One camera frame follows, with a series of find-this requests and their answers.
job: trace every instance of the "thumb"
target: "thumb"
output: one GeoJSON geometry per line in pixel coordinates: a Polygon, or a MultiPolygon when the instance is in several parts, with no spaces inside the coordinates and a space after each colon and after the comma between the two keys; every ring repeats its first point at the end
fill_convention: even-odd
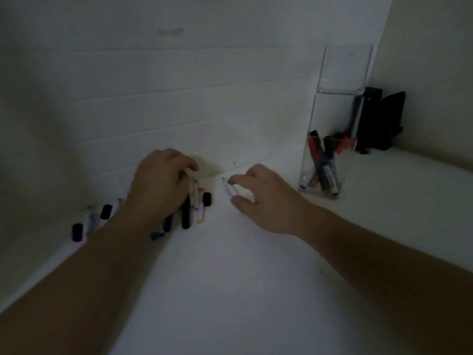
{"type": "Polygon", "coordinates": [[[251,216],[251,214],[254,212],[254,208],[256,207],[254,203],[250,202],[248,199],[240,195],[232,197],[231,202],[235,206],[235,208],[237,208],[241,213],[247,216],[251,216]]]}

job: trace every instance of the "white brick wall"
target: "white brick wall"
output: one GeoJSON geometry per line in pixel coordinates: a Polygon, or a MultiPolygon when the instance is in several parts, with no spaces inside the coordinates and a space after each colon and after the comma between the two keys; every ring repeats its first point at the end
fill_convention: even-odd
{"type": "Polygon", "coordinates": [[[324,45],[377,45],[391,1],[3,0],[0,222],[124,197],[153,149],[204,177],[302,142],[324,45]]]}

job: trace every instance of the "white desk surface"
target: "white desk surface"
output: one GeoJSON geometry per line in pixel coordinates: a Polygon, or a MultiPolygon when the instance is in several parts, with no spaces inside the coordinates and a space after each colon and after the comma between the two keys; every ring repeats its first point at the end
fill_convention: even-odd
{"type": "MultiPolygon", "coordinates": [[[[264,162],[296,186],[302,150],[264,162]]],[[[410,354],[369,304],[308,245],[238,213],[221,177],[202,225],[150,241],[109,353],[410,354]]],[[[399,149],[357,155],[336,201],[312,202],[473,271],[473,175],[399,149]]],[[[70,243],[5,308],[77,249],[70,243]]]]}

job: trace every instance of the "transparent pen holder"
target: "transparent pen holder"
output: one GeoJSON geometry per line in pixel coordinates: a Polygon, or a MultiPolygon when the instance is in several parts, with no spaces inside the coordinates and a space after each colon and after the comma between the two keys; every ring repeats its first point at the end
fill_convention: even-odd
{"type": "Polygon", "coordinates": [[[299,191],[336,198],[355,157],[356,139],[307,136],[299,191]]]}

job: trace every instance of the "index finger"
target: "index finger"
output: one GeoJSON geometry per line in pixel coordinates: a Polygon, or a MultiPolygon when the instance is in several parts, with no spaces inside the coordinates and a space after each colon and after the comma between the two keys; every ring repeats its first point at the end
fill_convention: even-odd
{"type": "Polygon", "coordinates": [[[252,176],[235,174],[228,179],[228,184],[238,184],[243,188],[251,190],[253,193],[256,190],[256,179],[252,176]]]}
{"type": "Polygon", "coordinates": [[[176,172],[186,168],[190,168],[194,172],[197,172],[199,170],[199,165],[197,164],[195,159],[189,156],[185,156],[184,154],[178,155],[177,157],[169,160],[168,163],[172,168],[174,168],[176,172]]]}

